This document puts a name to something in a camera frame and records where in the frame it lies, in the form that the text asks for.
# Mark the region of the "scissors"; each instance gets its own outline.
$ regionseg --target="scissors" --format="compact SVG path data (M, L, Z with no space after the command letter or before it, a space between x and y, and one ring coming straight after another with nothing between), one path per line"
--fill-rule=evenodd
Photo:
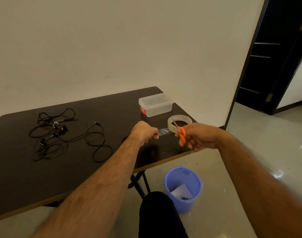
M176 122L174 121L174 119L172 119L172 120L173 120L173 123L175 124L176 128L181 128L181 130L183 131L183 134L179 134L179 137L181 138L181 140L183 141L183 143L186 143L186 139L185 139L186 133L185 133L184 128L183 128L183 127L177 126L177 124L176 124Z

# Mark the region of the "black cable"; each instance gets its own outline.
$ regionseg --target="black cable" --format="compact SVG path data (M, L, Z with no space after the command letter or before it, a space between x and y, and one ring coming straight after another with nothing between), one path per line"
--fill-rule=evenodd
M111 157L112 153L113 153L113 149L111 146L109 145L106 145L105 144L105 141L106 141L106 138L105 138L105 135L104 135L104 129L102 127L101 124L99 123L95 123L95 125L89 127L87 129L87 131L84 133L84 134L81 134L81 135L78 135L72 139L69 139L69 140L64 140L62 139L62 137L59 135L58 133L58 130L56 128L52 129L51 131L43 134L43 135L40 135L40 136L32 136L32 133L37 130L38 128L43 128L43 127L47 127L47 126L52 126L51 123L54 124L54 121L53 119L54 118L57 118L57 117L60 117L62 116L67 110L72 110L74 115L71 117L71 118L68 118L68 119L64 119L64 120L60 120L60 123L61 122L65 122L65 121L71 121L74 119L74 117L76 116L76 113L73 109L71 108L67 108L64 112L62 112L61 114L59 115L56 115L56 116L49 116L47 113L39 113L38 114L38 120L37 120L37 123L38 123L38 126L33 128L30 132L29 132L29 137L31 138L37 138L38 140L36 141L35 145L34 145L34 154L32 155L32 160L34 162L36 161L39 161L41 159L51 159L48 155L49 154L52 154L54 152L57 152L59 150L62 150L62 152L59 154L59 155L62 155L64 154L65 152L67 152L68 150L68 143L71 143L71 142L76 142L76 141L79 141L81 139L84 139L85 138L85 141L86 141L86 144L88 144L89 146L93 146L93 147L97 147L97 149L94 151L93 153L93 156L92 156L92 159L94 162L96 163L102 163L104 161L106 161L108 158ZM93 127L100 127L101 128L101 132L89 132L89 130ZM88 140L87 140L87 137L89 135L92 135L92 134L99 134L100 136L103 137L103 142L100 143L100 144L91 144ZM56 141L53 141L53 142L50 142L50 140L52 138L58 138L59 140L56 140ZM38 149L36 149L36 146L37 144L40 144L40 147ZM100 149L100 148L109 148L110 149L110 155L108 155L108 157L106 157L104 160L96 160L95 159L95 154L97 153L97 151Z

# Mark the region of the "forearm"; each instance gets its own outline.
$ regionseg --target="forearm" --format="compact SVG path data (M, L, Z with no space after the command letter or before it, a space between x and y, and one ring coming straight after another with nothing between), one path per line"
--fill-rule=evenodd
M257 236L302 237L302 202L233 136L224 133L218 149Z
M140 145L140 140L129 136L101 168L66 198L33 237L109 237Z

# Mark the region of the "tape roll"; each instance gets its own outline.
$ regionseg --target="tape roll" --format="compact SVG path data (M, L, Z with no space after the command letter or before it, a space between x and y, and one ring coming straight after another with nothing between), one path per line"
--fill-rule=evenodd
M174 133L177 132L177 127L174 124L172 124L173 120L174 121L184 121L187 124L193 123L191 118L187 117L185 115L173 115L173 116L169 117L169 119L167 120L167 127L169 128L169 130L171 130Z

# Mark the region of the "wall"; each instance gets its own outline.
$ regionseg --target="wall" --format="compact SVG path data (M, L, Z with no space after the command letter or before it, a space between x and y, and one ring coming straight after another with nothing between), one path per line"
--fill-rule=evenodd
M302 62L281 99L278 108L302 101Z
M0 0L0 115L158 86L224 125L263 2Z

